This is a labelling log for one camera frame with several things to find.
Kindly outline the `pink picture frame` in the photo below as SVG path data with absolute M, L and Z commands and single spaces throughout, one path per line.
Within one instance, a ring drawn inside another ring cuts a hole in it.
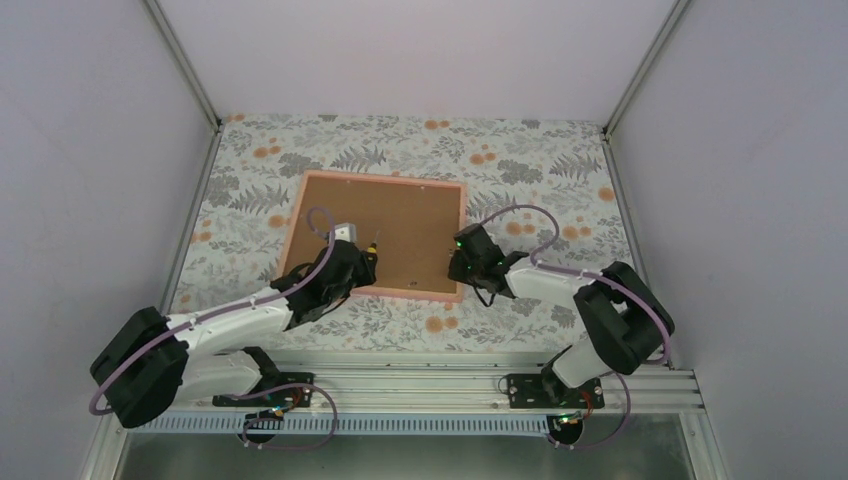
M 324 208 L 338 224 L 356 228 L 356 245 L 377 250 L 377 281 L 358 295 L 457 303 L 464 288 L 449 279 L 465 227 L 463 183 L 401 176 L 308 170 L 304 173 L 278 262 L 278 274 L 313 261 L 325 241 L 306 222 L 310 208 Z

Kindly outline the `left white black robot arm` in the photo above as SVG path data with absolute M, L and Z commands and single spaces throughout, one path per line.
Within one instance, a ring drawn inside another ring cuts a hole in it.
M 304 387 L 285 376 L 259 340 L 315 322 L 357 288 L 376 281 L 377 248 L 335 240 L 311 263 L 300 264 L 238 301 L 165 316 L 154 307 L 135 312 L 93 361 L 96 416 L 114 414 L 126 428 L 154 420 L 173 403 L 212 398 L 216 406 L 258 406 L 283 415 L 304 400 Z

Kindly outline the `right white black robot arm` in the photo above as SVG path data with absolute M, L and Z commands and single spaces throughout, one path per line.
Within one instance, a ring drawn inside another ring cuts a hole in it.
M 565 407 L 586 382 L 608 373 L 630 375 L 675 331 L 670 315 L 628 264 L 600 271 L 545 264 L 525 252 L 505 254 L 475 223 L 454 236 L 448 277 L 491 297 L 574 304 L 587 336 L 565 347 L 541 370 L 544 399 Z

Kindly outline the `yellow screwdriver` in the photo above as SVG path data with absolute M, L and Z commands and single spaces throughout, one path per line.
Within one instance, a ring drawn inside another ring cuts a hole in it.
M 377 246 L 378 246 L 378 238 L 379 238 L 379 234 L 380 234 L 380 231 L 377 231 L 377 232 L 376 232 L 376 234 L 375 234 L 375 236 L 374 236 L 374 238 L 373 238 L 373 240 L 372 240 L 372 242 L 370 243 L 370 245 L 368 246 L 368 248 L 367 248 L 367 250 L 366 250 L 366 252 L 367 252 L 369 255 L 376 255 L 376 254 L 377 254 Z

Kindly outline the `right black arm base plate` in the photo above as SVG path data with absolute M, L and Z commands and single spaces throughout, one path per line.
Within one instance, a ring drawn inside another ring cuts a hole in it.
M 554 374 L 510 373 L 497 381 L 496 389 L 508 398 L 512 409 L 594 409 L 605 406 L 599 378 L 571 388 Z

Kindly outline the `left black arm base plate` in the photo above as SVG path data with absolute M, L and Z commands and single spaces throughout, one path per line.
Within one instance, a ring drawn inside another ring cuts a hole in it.
M 215 407 L 283 409 L 309 407 L 315 375 L 311 372 L 283 372 L 262 378 L 248 393 L 214 396 Z

